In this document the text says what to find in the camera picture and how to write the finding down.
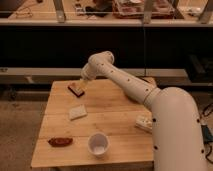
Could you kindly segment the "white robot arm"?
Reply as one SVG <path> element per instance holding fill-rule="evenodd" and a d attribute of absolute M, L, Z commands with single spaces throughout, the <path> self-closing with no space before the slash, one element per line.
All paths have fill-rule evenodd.
<path fill-rule="evenodd" d="M 155 171 L 208 171 L 194 98 L 181 88 L 160 89 L 113 63 L 110 51 L 93 54 L 83 67 L 81 78 L 90 81 L 103 75 L 151 111 Z"/>

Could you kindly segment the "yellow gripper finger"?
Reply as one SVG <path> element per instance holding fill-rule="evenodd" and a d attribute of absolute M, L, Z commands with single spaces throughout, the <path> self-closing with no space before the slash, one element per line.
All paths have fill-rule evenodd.
<path fill-rule="evenodd" d="M 77 89 L 78 89 L 78 90 L 85 91 L 87 85 L 88 85 L 88 80 L 80 79 L 80 80 L 77 82 Z"/>

